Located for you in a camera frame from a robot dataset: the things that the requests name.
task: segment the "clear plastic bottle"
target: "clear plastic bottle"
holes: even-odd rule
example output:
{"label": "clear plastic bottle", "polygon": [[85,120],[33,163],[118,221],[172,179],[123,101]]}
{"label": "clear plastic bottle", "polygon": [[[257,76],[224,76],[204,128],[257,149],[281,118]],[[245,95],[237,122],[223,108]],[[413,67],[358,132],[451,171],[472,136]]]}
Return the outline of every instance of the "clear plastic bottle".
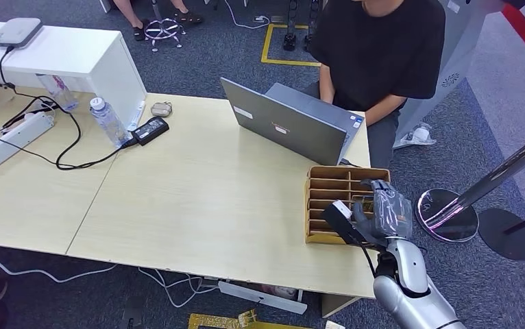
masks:
{"label": "clear plastic bottle", "polygon": [[59,76],[37,73],[36,77],[63,110],[70,112],[79,105],[79,101],[73,96],[73,93],[66,87]]}
{"label": "clear plastic bottle", "polygon": [[97,124],[105,131],[107,137],[115,147],[121,147],[131,139],[131,134],[125,129],[119,120],[111,104],[106,103],[101,97],[91,99],[91,114],[95,117]]}

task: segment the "gray laptop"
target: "gray laptop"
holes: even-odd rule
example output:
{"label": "gray laptop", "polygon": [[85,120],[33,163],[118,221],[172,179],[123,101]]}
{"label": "gray laptop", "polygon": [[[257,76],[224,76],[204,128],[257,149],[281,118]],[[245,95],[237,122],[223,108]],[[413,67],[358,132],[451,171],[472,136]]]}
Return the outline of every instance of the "gray laptop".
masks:
{"label": "gray laptop", "polygon": [[337,165],[363,118],[282,84],[261,95],[221,78],[239,125],[321,165]]}

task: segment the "sandal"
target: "sandal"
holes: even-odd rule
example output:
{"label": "sandal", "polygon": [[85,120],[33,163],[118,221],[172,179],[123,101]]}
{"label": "sandal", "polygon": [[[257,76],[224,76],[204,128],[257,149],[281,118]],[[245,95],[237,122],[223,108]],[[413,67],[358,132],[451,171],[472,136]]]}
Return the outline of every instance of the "sandal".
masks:
{"label": "sandal", "polygon": [[149,24],[149,20],[142,19],[141,23],[143,24],[142,28],[134,27],[134,38],[136,41],[144,41],[145,40],[145,28]]}
{"label": "sandal", "polygon": [[204,17],[200,16],[199,14],[193,13],[190,10],[185,14],[176,8],[176,13],[174,14],[174,16],[175,16],[175,19],[179,23],[187,22],[187,23],[200,24],[204,22]]}

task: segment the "bottle cap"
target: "bottle cap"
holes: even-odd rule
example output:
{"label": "bottle cap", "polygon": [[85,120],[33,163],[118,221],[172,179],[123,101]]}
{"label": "bottle cap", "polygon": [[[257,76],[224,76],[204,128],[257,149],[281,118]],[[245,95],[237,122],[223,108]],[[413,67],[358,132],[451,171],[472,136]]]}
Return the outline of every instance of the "bottle cap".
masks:
{"label": "bottle cap", "polygon": [[93,110],[101,110],[105,107],[105,101],[101,97],[96,97],[94,99],[91,99],[91,107]]}

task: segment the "wooden desk organizer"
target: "wooden desk organizer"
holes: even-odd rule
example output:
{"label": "wooden desk organizer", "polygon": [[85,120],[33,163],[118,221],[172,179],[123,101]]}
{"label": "wooden desk organizer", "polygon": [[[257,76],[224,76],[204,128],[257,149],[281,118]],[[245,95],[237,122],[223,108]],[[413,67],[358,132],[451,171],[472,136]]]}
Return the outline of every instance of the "wooden desk organizer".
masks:
{"label": "wooden desk organizer", "polygon": [[329,166],[309,169],[305,183],[305,242],[345,244],[329,224],[321,219],[321,212],[335,200],[341,200],[350,209],[353,201],[363,200],[367,218],[373,218],[374,193],[368,186],[360,184],[361,180],[367,178],[390,182],[386,169]]}

